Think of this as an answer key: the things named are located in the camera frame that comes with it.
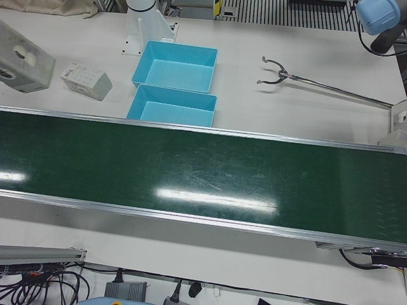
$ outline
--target gray electronic box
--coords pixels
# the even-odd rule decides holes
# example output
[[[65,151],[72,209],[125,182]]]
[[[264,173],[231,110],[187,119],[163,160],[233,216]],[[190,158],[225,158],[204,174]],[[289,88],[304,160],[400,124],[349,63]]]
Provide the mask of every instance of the gray electronic box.
[[[146,281],[125,281],[124,283],[106,283],[105,297],[114,299],[131,300],[137,302],[146,301]]]
[[[0,81],[20,91],[49,87],[55,59],[0,20]]]

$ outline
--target conveyor belt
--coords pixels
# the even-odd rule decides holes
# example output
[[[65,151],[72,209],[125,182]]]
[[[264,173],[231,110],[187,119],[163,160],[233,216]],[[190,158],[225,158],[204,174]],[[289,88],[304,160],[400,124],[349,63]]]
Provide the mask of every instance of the conveyor belt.
[[[407,249],[402,154],[6,111],[0,130],[6,193]]]
[[[351,10],[352,1],[345,7],[323,5],[320,1],[310,4],[290,3],[289,0],[224,0],[224,7],[237,8],[236,17],[222,17],[229,22],[272,24],[290,27],[308,27],[337,31],[357,31],[357,17]]]

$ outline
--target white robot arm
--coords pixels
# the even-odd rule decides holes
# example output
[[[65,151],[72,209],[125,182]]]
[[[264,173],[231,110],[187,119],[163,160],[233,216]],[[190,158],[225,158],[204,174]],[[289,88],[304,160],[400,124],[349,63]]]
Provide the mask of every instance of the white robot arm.
[[[124,55],[141,55],[149,40],[175,41],[175,31],[157,9],[155,0],[127,0],[127,39]]]

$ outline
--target green conveyor belt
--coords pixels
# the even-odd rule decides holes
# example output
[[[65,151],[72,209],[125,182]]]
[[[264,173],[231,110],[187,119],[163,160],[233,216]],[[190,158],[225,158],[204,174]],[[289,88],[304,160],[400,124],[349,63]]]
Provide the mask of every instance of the green conveyor belt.
[[[0,112],[0,189],[407,243],[407,156]]]

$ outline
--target blue plastic bin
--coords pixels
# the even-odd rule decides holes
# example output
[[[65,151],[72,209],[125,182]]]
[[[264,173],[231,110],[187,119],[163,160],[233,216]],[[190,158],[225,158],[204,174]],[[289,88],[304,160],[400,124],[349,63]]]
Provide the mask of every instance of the blue plastic bin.
[[[139,85],[127,118],[211,127],[216,100],[215,95]]]
[[[149,41],[133,75],[133,84],[208,93],[216,59],[216,49]]]

